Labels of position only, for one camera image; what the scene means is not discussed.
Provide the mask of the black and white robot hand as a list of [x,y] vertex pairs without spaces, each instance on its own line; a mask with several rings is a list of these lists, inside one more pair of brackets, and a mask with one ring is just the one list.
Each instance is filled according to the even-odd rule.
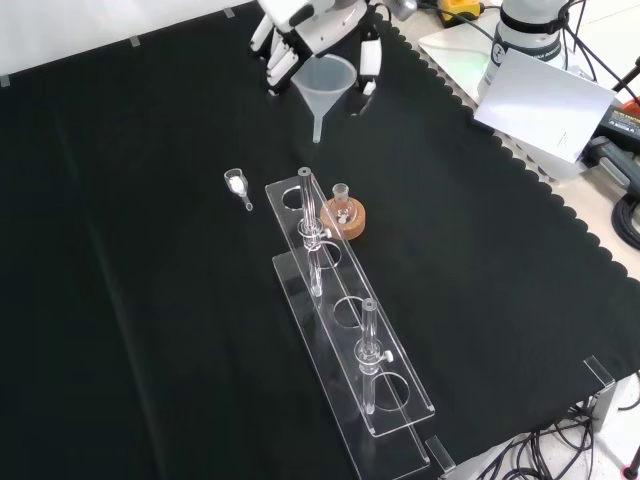
[[265,62],[264,82],[277,96],[310,58],[321,58],[355,36],[358,68],[351,114],[365,113],[377,89],[382,42],[368,1],[259,1],[262,19],[248,48]]

